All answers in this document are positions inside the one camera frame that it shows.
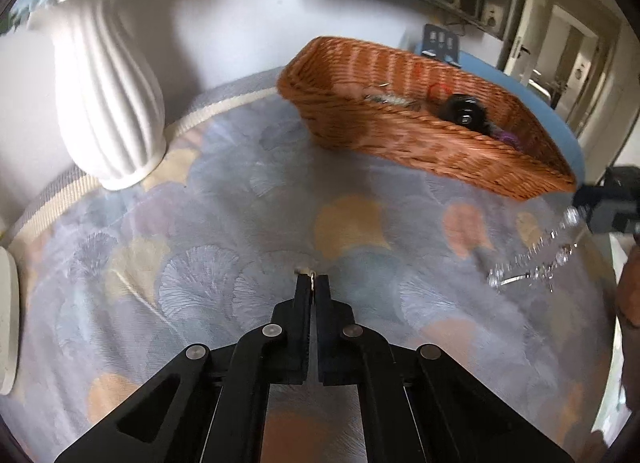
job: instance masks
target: silver jewelry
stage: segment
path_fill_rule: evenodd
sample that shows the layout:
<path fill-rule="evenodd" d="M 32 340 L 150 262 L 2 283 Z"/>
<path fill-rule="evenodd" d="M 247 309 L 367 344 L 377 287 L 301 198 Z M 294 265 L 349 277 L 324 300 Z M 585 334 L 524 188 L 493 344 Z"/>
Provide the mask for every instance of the silver jewelry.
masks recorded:
<path fill-rule="evenodd" d="M 545 284 L 547 289 L 553 292 L 551 281 L 554 277 L 554 272 L 560 266 L 564 266 L 569 262 L 569 259 L 578 246 L 577 240 L 574 241 L 574 244 L 562 245 L 550 263 L 541 263 L 540 265 L 534 266 L 525 273 L 519 275 L 512 275 L 511 271 L 516 267 L 526 267 L 533 256 L 540 252 L 543 247 L 546 247 L 558 239 L 560 230 L 566 230 L 568 228 L 575 228 L 578 226 L 580 224 L 581 217 L 583 217 L 582 212 L 577 208 L 567 208 L 562 213 L 562 220 L 558 223 L 558 229 L 551 230 L 550 232 L 545 233 L 544 236 L 539 237 L 538 240 L 529 247 L 527 252 L 519 253 L 514 257 L 512 262 L 495 265 L 495 267 L 487 274 L 487 284 L 494 289 L 499 289 L 506 284 L 516 283 L 517 281 L 522 281 L 524 279 L 531 279 Z"/>

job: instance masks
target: white vase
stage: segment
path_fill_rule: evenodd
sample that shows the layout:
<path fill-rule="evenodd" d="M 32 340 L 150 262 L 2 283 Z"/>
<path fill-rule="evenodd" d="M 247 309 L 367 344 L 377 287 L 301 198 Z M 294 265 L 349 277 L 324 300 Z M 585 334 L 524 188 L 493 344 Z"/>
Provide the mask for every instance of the white vase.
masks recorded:
<path fill-rule="evenodd" d="M 144 179 L 166 151 L 158 80 L 115 0 L 60 0 L 34 17 L 54 43 L 56 105 L 71 158 L 102 186 Z"/>

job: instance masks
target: orange woven basket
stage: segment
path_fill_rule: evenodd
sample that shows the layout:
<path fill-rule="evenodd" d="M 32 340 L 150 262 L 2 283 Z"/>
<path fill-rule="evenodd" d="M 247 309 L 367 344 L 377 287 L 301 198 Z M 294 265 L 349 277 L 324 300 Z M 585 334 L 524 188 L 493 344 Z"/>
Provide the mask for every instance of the orange woven basket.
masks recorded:
<path fill-rule="evenodd" d="M 389 93 L 425 100 L 436 84 L 471 94 L 524 152 L 429 110 L 365 100 Z M 312 40 L 283 70 L 278 91 L 300 111 L 316 143 L 350 148 L 525 200 L 574 191 L 575 176 L 538 119 L 513 94 L 453 66 L 359 40 Z M 436 102 L 448 97 L 437 89 Z"/>

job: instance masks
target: metal rivet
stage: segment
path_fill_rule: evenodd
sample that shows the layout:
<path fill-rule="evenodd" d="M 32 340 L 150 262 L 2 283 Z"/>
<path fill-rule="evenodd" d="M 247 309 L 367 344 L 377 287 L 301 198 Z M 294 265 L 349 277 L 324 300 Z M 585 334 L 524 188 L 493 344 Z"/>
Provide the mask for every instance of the metal rivet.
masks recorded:
<path fill-rule="evenodd" d="M 420 348 L 420 355 L 427 360 L 437 360 L 441 354 L 440 348 L 433 344 L 425 344 Z"/>
<path fill-rule="evenodd" d="M 190 346 L 187 349 L 187 358 L 189 360 L 199 360 L 206 354 L 207 354 L 207 348 L 199 344 Z"/>
<path fill-rule="evenodd" d="M 277 337 L 282 333 L 282 328 L 277 324 L 267 324 L 262 328 L 262 334 L 266 337 Z"/>
<path fill-rule="evenodd" d="M 349 324 L 348 326 L 342 328 L 342 332 L 346 337 L 355 338 L 362 335 L 363 329 L 362 326 L 359 326 L 358 324 Z"/>

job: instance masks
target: woven trim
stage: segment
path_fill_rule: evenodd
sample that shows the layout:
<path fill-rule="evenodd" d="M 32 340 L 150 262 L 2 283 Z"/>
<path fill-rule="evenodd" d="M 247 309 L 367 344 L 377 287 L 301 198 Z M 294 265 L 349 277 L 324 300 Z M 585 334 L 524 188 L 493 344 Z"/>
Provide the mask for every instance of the woven trim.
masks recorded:
<path fill-rule="evenodd" d="M 171 142 L 196 125 L 205 122 L 217 114 L 246 104 L 251 104 L 252 102 L 276 93 L 276 88 L 268 88 L 215 102 L 202 109 L 194 110 L 177 122 L 167 126 L 164 130 L 164 135 L 167 142 Z M 15 233 L 8 249 L 16 260 L 20 261 L 26 247 L 49 228 L 71 205 L 97 188 L 100 188 L 98 179 L 88 174 L 83 174 L 78 179 L 60 189 L 60 191 L 37 210 L 30 219 L 25 221 L 20 230 Z"/>

